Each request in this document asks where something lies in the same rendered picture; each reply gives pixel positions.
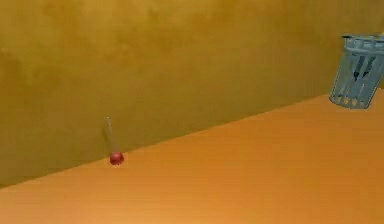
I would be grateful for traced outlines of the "green slatted garbage container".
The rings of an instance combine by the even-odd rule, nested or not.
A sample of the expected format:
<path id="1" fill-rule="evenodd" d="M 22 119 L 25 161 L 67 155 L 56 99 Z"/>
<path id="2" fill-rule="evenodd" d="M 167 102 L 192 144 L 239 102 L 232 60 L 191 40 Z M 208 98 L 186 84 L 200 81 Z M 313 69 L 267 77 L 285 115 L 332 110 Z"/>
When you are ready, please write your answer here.
<path id="1" fill-rule="evenodd" d="M 367 109 L 384 77 L 384 34 L 343 35 L 343 52 L 329 100 Z"/>

